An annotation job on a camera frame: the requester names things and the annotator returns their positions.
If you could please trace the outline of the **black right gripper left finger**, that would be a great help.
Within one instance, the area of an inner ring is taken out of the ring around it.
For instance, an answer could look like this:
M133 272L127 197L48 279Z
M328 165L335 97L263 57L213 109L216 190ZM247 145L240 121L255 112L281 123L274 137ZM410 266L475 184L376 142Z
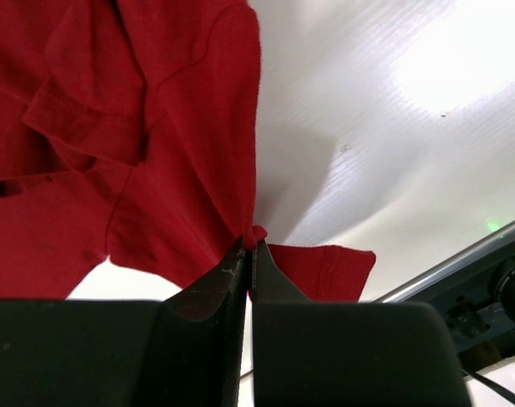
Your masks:
M0 406L234 406L245 304L242 243L163 302L0 299Z

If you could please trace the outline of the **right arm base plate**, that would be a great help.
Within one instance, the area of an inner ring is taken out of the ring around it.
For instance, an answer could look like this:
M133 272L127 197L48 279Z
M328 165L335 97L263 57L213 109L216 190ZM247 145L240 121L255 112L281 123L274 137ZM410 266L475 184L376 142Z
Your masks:
M459 354L492 343L515 355L515 220L378 298L430 304Z

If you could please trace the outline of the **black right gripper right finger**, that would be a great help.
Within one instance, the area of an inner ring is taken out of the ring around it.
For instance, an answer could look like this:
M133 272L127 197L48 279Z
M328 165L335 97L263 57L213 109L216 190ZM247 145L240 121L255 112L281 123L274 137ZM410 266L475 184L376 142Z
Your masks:
M313 301L265 243L253 255L251 294L256 405L470 405L433 307Z

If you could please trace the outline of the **dark red t shirt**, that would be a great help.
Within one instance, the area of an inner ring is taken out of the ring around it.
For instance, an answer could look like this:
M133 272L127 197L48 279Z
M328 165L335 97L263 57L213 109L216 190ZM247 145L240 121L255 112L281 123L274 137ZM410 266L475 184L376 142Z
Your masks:
M259 82L245 1L0 1L0 298L256 248Z

